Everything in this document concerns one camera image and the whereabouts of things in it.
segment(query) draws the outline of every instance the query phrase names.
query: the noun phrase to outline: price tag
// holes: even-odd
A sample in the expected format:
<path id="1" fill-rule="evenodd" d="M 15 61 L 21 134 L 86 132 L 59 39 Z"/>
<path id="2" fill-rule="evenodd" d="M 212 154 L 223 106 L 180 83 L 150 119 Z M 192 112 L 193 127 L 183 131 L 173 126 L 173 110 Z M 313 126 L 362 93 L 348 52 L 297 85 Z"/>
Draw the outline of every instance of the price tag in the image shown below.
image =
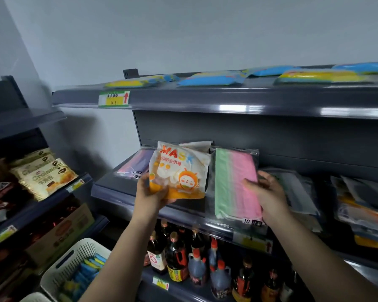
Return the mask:
<path id="1" fill-rule="evenodd" d="M 169 283 L 157 277 L 153 277 L 153 284 L 156 284 L 157 286 L 160 286 L 161 288 L 165 290 L 169 289 Z"/>
<path id="2" fill-rule="evenodd" d="M 83 179 L 80 179 L 79 181 L 73 183 L 71 186 L 67 187 L 66 190 L 69 192 L 69 193 L 73 193 L 74 190 L 78 189 L 80 186 L 82 186 L 84 184 L 84 180 Z"/>
<path id="3" fill-rule="evenodd" d="M 130 91 L 101 92 L 98 107 L 122 107 L 129 105 Z"/>
<path id="4" fill-rule="evenodd" d="M 9 238 L 11 235 L 17 232 L 17 228 L 15 228 L 13 225 L 8 226 L 0 233 L 0 243 L 7 238 Z"/>
<path id="5" fill-rule="evenodd" d="M 255 219 L 248 219 L 248 218 L 243 218 L 242 223 L 245 223 L 247 225 L 255 225 L 257 227 L 265 225 L 265 223 L 262 222 L 262 221 L 258 221 L 258 220 L 255 220 Z"/>
<path id="6" fill-rule="evenodd" d="M 232 242 L 250 249 L 259 250 L 270 254 L 272 253 L 273 241 L 271 240 L 262 240 L 260 238 L 252 237 L 234 231 Z"/>

